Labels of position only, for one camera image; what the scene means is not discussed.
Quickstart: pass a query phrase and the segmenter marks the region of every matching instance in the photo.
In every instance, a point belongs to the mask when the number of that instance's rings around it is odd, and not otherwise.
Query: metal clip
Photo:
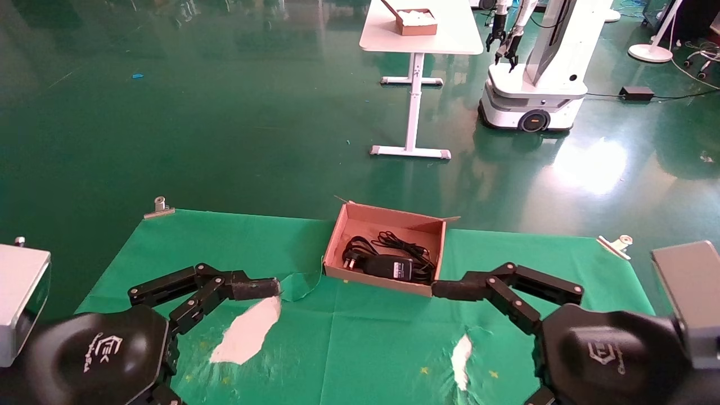
[[[165,204],[165,197],[162,195],[155,199],[155,211],[144,215],[145,219],[155,218],[163,215],[175,213],[175,208],[170,208]]]
[[[597,241],[603,245],[603,247],[607,250],[609,250],[611,253],[615,254],[617,257],[620,257],[625,260],[630,260],[630,256],[628,256],[625,253],[625,249],[632,245],[632,238],[627,235],[620,235],[620,239],[614,241],[613,243],[610,243],[608,239],[603,238],[602,236],[598,236]]]

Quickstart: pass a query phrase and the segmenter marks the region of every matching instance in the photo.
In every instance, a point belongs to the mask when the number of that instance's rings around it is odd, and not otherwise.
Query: reflective floor
[[[650,249],[720,242],[717,94],[589,99],[568,137],[542,140],[477,120],[491,55],[430,55],[426,75],[446,85],[423,89],[418,145],[453,159],[370,156],[404,143],[408,90],[378,81],[403,75],[408,57],[358,47],[368,3],[0,0],[0,238],[52,251],[48,316],[74,310],[157,195],[322,219],[335,218],[337,195],[460,215],[459,228],[627,233],[651,300]],[[483,37],[485,19],[476,12]],[[638,19],[606,25],[591,92],[704,90],[626,55],[650,35]]]

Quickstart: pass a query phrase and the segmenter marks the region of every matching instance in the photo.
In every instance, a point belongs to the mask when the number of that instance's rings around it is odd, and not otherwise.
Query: cardboard box
[[[381,1],[395,15],[395,26],[400,35],[435,35],[438,33],[437,21],[432,25],[408,25],[408,22],[400,16],[400,12],[422,12],[430,14],[435,19],[430,9],[395,9],[387,0]]]
[[[434,218],[348,201],[340,209],[333,235],[330,237],[328,249],[325,251],[323,259],[325,273],[330,277],[430,297],[432,296],[430,285],[375,277],[367,275],[359,269],[346,269],[343,266],[343,252],[348,241],[354,236],[363,236],[371,241],[377,239],[380,231],[390,231],[403,241],[423,246],[429,250],[430,260],[437,264],[433,277],[434,280],[437,280],[442,268],[447,222],[454,219],[457,218]],[[402,251],[395,249],[378,246],[375,248],[380,254],[407,256]]]

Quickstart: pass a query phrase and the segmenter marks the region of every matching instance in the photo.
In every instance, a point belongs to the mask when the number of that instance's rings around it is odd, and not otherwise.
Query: green cloth
[[[521,405],[538,388],[532,338],[489,303],[319,277],[332,229],[327,221],[188,210],[145,220],[78,312],[123,311],[129,287],[198,262],[283,279],[280,319],[245,364],[208,360],[233,319],[254,302],[225,302],[180,337],[172,386],[190,405]],[[504,262],[583,285],[586,308],[652,313],[630,264],[589,238],[450,229],[441,278],[458,280]],[[556,308],[528,301],[544,316]],[[167,315],[176,305],[158,310]],[[470,382],[460,391],[450,356],[466,333],[473,344]]]

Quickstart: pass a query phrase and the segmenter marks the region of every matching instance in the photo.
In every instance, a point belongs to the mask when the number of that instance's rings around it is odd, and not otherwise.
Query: white tape patch
[[[280,297],[265,298],[235,318],[210,356],[210,362],[241,365],[260,352],[265,336],[280,318]]]
[[[467,337],[467,334],[464,334],[460,342],[457,342],[457,345],[455,345],[450,359],[452,362],[452,370],[455,373],[455,384],[457,384],[457,388],[460,388],[460,391],[467,391],[468,379],[465,365],[470,358],[471,352],[472,342],[470,338]]]

